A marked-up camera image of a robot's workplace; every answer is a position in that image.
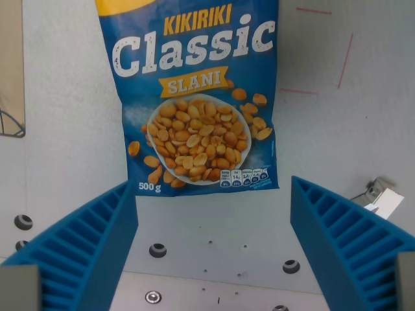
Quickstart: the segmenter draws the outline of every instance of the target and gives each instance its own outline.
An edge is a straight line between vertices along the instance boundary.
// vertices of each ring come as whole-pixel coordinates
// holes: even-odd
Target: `small metal part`
[[[279,306],[276,306],[274,309],[272,309],[272,311],[289,311],[289,310],[286,306],[279,305]]]
[[[288,260],[283,265],[285,273],[294,274],[300,270],[300,263],[297,260]]]
[[[145,294],[145,300],[151,304],[159,303],[161,301],[161,294],[155,290],[149,291]]]

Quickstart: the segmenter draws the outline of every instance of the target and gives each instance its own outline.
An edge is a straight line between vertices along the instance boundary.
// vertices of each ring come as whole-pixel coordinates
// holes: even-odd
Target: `roasted peanut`
[[[203,178],[202,178],[204,181],[208,179],[211,171],[212,171],[211,168],[208,168],[207,170],[205,170],[205,172],[203,173]]]
[[[144,163],[148,165],[149,167],[158,167],[160,165],[160,160],[156,157],[153,157],[152,155],[148,155],[144,158]]]
[[[264,128],[262,131],[260,131],[257,134],[256,139],[258,139],[259,141],[262,141],[263,139],[266,139],[271,133],[272,133],[272,128]]]
[[[231,80],[226,80],[228,83],[228,89],[233,89],[235,87],[235,84]]]
[[[176,132],[175,138],[177,141],[187,141],[191,134],[188,131]]]
[[[228,170],[231,166],[229,161],[227,159],[224,159],[223,157],[217,159],[217,165],[221,170]]]
[[[214,159],[215,156],[216,156],[216,148],[215,148],[215,146],[213,146],[212,144],[209,144],[206,147],[206,155],[209,158],[209,160]]]
[[[178,178],[176,178],[175,180],[173,180],[171,182],[171,187],[172,188],[181,188],[185,185],[186,183]]]
[[[238,141],[238,143],[236,144],[236,149],[240,152],[244,151],[247,148],[248,144],[246,143],[246,141]]]
[[[200,144],[202,144],[203,147],[207,147],[208,144],[210,144],[210,136],[203,137]]]
[[[179,98],[176,102],[176,106],[180,111],[187,111],[188,104],[184,99]]]
[[[161,154],[163,157],[168,157],[170,155],[169,151],[167,151],[166,148],[162,146],[157,146],[156,150],[159,154]]]
[[[179,166],[177,166],[177,167],[174,169],[174,173],[175,173],[177,176],[183,176],[183,175],[188,175],[189,170],[186,170],[184,167],[179,167]]]
[[[205,105],[205,110],[206,110],[206,115],[208,115],[209,117],[214,117],[216,115],[216,105],[212,102],[208,102]]]
[[[251,127],[249,128],[250,132],[251,132],[251,137],[254,139],[257,137],[258,134],[258,128],[255,125],[251,125]]]
[[[169,140],[169,133],[166,130],[159,130],[157,132],[157,137],[161,141],[168,141]]]
[[[193,164],[194,166],[198,167],[200,165],[205,165],[207,160],[208,155],[205,152],[202,152],[193,159]]]
[[[179,151],[180,154],[188,154],[189,153],[189,147],[187,147],[186,145],[179,146],[177,148],[177,150]]]
[[[148,183],[157,185],[158,180],[160,179],[162,173],[163,173],[163,168],[161,167],[161,165],[159,165],[158,168],[153,173],[148,175]]]
[[[267,104],[267,98],[264,95],[258,93],[254,94],[252,101],[258,106],[265,106]]]
[[[170,157],[165,157],[164,162],[166,163],[166,167],[168,167],[168,168],[175,168],[176,167],[176,162],[174,162],[174,160]]]
[[[244,100],[246,99],[246,91],[244,89],[234,89],[232,97],[236,100]]]
[[[140,151],[140,143],[138,141],[132,141],[128,145],[128,154],[132,157],[136,157]]]
[[[254,117],[250,113],[244,112],[243,116],[244,116],[246,123],[248,123],[248,125],[253,123]]]
[[[202,179],[202,175],[198,175],[198,176],[195,176],[195,177],[190,177],[189,179],[190,179],[190,181],[195,183],[195,182]]]
[[[181,131],[184,130],[184,123],[181,120],[174,120],[173,123],[171,124],[171,126],[174,128],[174,130],[176,131]]]
[[[235,157],[236,157],[235,164],[239,164],[242,161],[242,155],[238,149],[234,149],[233,152],[235,152]]]
[[[148,132],[150,133],[151,136],[157,136],[157,132],[158,132],[158,127],[154,124],[150,124],[148,126]]]
[[[165,183],[171,183],[174,179],[175,177],[168,170],[164,172],[163,181]]]
[[[200,141],[200,136],[197,134],[194,134],[188,138],[188,140],[186,141],[186,146],[188,146],[189,148],[192,148],[196,146],[199,143],[199,141]]]
[[[171,118],[176,114],[176,106],[174,104],[163,105],[160,109],[160,115],[162,117]]]
[[[233,132],[226,132],[224,139],[225,142],[231,147],[234,147],[238,142],[238,137]]]
[[[188,107],[187,114],[190,115],[190,118],[192,119],[197,119],[200,115],[199,110],[194,105]]]
[[[226,147],[226,151],[225,151],[225,158],[230,162],[230,163],[236,163],[236,155],[235,152],[233,151],[232,148],[230,147]]]
[[[223,156],[226,152],[226,146],[224,144],[218,144],[216,146],[216,153],[220,156]]]
[[[258,130],[263,130],[267,127],[267,124],[265,123],[264,119],[260,117],[254,118],[254,125],[258,128]]]
[[[183,160],[183,167],[186,170],[190,170],[193,167],[193,157],[187,156]]]
[[[250,113],[251,115],[255,115],[258,112],[258,108],[250,102],[247,102],[245,106],[241,105],[241,110],[243,112]]]
[[[189,171],[189,177],[195,177],[198,175],[202,175],[206,171],[206,167],[204,165],[200,165],[198,167],[192,167]]]
[[[209,179],[212,182],[218,181],[220,179],[220,169],[214,168],[209,174]]]
[[[231,127],[231,132],[235,135],[240,135],[244,131],[244,124],[241,121],[236,121]]]
[[[167,151],[170,152],[171,154],[175,154],[176,153],[176,149],[175,149],[175,147],[173,146],[173,144],[170,141],[167,141],[166,142],[165,147],[166,147]]]
[[[208,136],[213,132],[215,127],[213,125],[203,125],[203,127],[199,131],[199,135],[201,136]]]

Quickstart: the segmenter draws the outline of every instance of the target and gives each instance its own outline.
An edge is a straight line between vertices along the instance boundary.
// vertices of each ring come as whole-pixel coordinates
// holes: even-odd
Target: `red line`
[[[298,11],[304,11],[304,12],[312,12],[312,13],[320,13],[320,14],[328,14],[331,15],[332,13],[329,11],[320,11],[320,10],[313,10],[311,8],[297,8]]]
[[[318,95],[316,92],[310,91],[301,91],[299,89],[279,89],[280,92],[288,92],[288,93],[300,93],[300,94],[308,94],[308,95]]]
[[[351,47],[351,42],[352,41],[353,41],[353,33],[351,34],[350,42],[349,42],[349,47],[348,47],[348,52],[346,54],[346,58],[344,59],[344,65],[343,65],[342,75],[340,76],[340,81],[338,82],[338,86],[337,86],[338,89],[340,89],[340,85],[341,85],[342,80],[343,80],[344,70],[345,70],[346,64],[348,62],[349,52],[350,52],[350,47]]]

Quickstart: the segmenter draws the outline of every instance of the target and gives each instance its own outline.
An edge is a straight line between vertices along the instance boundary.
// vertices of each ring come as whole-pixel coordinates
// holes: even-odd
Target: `snack package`
[[[278,188],[278,1],[96,4],[136,194]]]

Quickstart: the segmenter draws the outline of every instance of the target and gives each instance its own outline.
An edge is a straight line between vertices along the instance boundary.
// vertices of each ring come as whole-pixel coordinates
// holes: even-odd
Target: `peanut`
[[[254,118],[254,125],[258,128],[258,130],[263,130],[267,127],[267,124],[265,123],[264,119],[260,117]]]
[[[248,144],[246,143],[246,141],[238,141],[238,143],[236,144],[236,149],[240,152],[244,151],[247,148]]]
[[[241,105],[241,110],[251,115],[255,115],[258,112],[258,108],[250,102],[247,102],[245,106]]]
[[[228,89],[233,89],[235,87],[235,84],[231,80],[226,80],[228,83]]]
[[[161,141],[168,141],[169,140],[169,133],[166,130],[160,130],[157,132],[157,137]]]
[[[174,104],[163,105],[160,109],[160,115],[162,117],[171,118],[176,114],[176,106]]]
[[[180,179],[175,179],[171,182],[171,187],[172,188],[181,188],[185,185],[186,183]]]
[[[176,162],[174,162],[174,160],[170,157],[165,157],[164,162],[166,163],[166,167],[168,167],[168,168],[175,168],[176,167]]]
[[[165,183],[171,183],[173,180],[174,176],[168,170],[166,170],[163,175],[163,181]]]
[[[158,127],[156,125],[150,124],[147,129],[151,136],[157,136]]]
[[[234,89],[232,97],[236,100],[244,100],[246,99],[246,91],[244,89]]]
[[[212,182],[218,181],[220,179],[220,169],[214,168],[209,174],[209,179]]]
[[[266,139],[271,133],[272,133],[272,128],[264,128],[262,131],[260,131],[257,134],[256,139],[258,139],[259,141],[262,141],[263,139]]]
[[[161,165],[159,165],[158,168],[153,173],[148,175],[148,183],[157,185],[158,180],[160,179],[162,173],[163,173],[163,168],[161,167]]]
[[[267,104],[267,98],[262,94],[254,94],[254,98],[252,99],[255,105],[258,106],[265,106]]]
[[[140,143],[138,141],[132,141],[128,145],[128,154],[132,157],[136,157],[140,151]]]
[[[149,167],[156,168],[160,165],[160,160],[156,157],[153,157],[152,155],[148,155],[144,158],[144,163],[148,165]]]

